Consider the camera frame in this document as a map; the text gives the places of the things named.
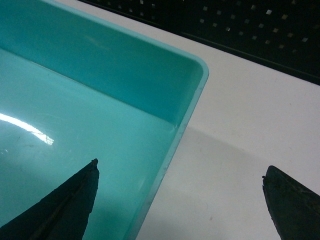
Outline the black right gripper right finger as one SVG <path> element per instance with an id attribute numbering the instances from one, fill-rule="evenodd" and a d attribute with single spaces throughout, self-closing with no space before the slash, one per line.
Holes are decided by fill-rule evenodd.
<path id="1" fill-rule="evenodd" d="M 262 190 L 267 209 L 282 240 L 320 238 L 320 196 L 270 165 Z"/>

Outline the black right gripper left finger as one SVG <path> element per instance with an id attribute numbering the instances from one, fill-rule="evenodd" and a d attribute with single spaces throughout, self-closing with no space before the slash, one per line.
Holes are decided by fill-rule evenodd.
<path id="1" fill-rule="evenodd" d="M 0 228 L 2 240 L 81 240 L 99 184 L 98 159 Z"/>

